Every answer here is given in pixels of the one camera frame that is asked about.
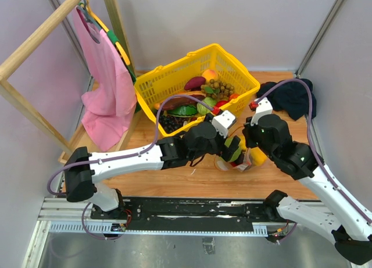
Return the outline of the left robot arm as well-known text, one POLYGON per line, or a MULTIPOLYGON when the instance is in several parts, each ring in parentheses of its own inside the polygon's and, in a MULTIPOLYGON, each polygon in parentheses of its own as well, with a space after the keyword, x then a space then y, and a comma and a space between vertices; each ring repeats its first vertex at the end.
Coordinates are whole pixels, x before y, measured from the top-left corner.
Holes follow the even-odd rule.
POLYGON ((206 154, 225 155, 225 141, 232 118, 201 122, 182 136, 165 137, 146 145, 109 153, 89 153, 77 148, 65 164, 66 199, 68 202, 89 201, 99 206, 110 218, 124 213, 118 191, 103 180, 121 174, 146 170, 165 170, 198 164, 206 154))

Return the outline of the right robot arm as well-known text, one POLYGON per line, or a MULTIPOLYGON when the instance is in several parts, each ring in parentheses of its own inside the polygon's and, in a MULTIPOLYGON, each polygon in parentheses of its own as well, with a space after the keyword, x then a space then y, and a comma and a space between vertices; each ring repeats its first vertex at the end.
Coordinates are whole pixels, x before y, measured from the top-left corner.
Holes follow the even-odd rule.
POLYGON ((371 211, 332 174, 311 142, 293 141, 287 122, 275 114, 247 118, 242 133, 247 147, 259 148, 329 210, 319 212, 274 190, 264 200, 267 220, 283 218, 307 227, 329 240, 341 256, 356 265, 371 261, 371 211))

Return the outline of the green cabbage back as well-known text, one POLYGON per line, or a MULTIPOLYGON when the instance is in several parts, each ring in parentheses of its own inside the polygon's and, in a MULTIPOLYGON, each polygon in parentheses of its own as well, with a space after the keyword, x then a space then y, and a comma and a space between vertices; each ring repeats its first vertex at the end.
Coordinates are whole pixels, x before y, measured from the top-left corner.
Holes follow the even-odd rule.
POLYGON ((228 148, 228 151, 231 153, 228 162, 236 161, 242 152, 241 139, 239 138, 239 136, 235 135, 234 137, 227 138, 225 141, 225 145, 228 148))

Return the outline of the clear zip top bag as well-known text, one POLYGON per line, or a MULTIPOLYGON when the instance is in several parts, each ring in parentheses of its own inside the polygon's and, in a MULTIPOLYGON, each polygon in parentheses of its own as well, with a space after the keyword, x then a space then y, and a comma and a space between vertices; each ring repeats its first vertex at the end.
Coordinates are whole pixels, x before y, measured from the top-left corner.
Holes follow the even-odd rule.
MULTIPOLYGON (((242 131, 243 126, 237 127, 228 137, 233 137, 235 135, 243 135, 242 133, 237 134, 237 132, 242 131)), ((219 171, 228 171, 228 170, 237 170, 240 172, 248 171, 254 167, 251 162, 251 153, 252 148, 247 148, 247 150, 241 152, 239 158, 234 162, 225 162, 221 157, 216 156, 214 158, 214 166, 219 171)))

